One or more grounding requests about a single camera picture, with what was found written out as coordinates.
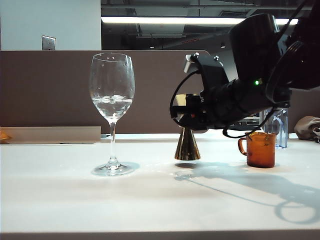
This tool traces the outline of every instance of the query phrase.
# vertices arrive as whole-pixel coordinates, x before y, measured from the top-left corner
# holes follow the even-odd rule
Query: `wine glass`
[[[94,106],[110,125],[110,159],[97,166],[93,174],[117,176],[131,173],[135,168],[121,164],[115,150],[117,121],[127,112],[135,95],[135,74],[131,58],[125,54],[105,52],[93,56],[89,92]]]

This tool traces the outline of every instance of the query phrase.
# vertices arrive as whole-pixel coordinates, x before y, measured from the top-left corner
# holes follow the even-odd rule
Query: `ceiling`
[[[246,18],[269,13],[289,18],[302,0],[101,0],[101,16],[229,17]],[[310,13],[311,4],[298,17]],[[103,50],[207,50],[230,49],[230,27],[184,24],[116,24],[101,22]]]

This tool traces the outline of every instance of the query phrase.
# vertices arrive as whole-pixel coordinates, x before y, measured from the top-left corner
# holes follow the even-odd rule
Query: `bag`
[[[313,140],[316,136],[320,136],[320,118],[314,116],[301,118],[294,126],[294,132],[299,139]]]

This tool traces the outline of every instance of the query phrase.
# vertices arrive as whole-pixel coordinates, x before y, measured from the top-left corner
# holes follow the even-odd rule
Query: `ceiling beam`
[[[158,4],[101,4],[102,9],[146,9],[146,8],[171,8],[171,9],[233,9],[233,10],[296,10],[296,6],[261,6],[261,5],[158,5]],[[312,6],[305,6],[302,10],[311,10]]]

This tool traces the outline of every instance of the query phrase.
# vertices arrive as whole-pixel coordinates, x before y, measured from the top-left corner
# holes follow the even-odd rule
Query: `ceiling light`
[[[228,17],[142,17],[142,16],[102,16],[101,20],[108,24],[189,24],[189,25],[214,25],[233,26],[245,18]],[[288,19],[276,19],[276,24],[285,25]],[[298,19],[293,19],[290,25],[296,25]]]

